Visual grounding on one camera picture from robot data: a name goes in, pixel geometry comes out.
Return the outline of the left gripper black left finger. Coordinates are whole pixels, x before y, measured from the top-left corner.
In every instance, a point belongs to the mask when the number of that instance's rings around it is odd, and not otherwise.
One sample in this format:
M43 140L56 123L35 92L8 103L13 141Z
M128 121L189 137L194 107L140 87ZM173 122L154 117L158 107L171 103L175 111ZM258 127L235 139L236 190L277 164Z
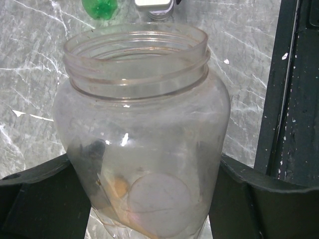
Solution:
M90 210L65 154L0 181L2 239L83 239Z

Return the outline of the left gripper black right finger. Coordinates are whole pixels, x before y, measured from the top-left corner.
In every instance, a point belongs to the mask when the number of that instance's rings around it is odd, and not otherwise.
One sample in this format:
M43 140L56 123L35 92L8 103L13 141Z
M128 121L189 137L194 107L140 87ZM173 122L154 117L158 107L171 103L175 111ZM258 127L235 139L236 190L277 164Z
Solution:
M317 239L319 189L272 178L224 154L209 220L215 239Z

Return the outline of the green plastic bottle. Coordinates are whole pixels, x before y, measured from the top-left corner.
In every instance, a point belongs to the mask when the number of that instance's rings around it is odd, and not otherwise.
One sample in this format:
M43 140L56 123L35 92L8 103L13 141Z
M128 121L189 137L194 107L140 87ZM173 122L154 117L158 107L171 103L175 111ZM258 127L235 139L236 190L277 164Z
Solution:
M118 8L117 0L82 0L85 11L95 20L112 18Z

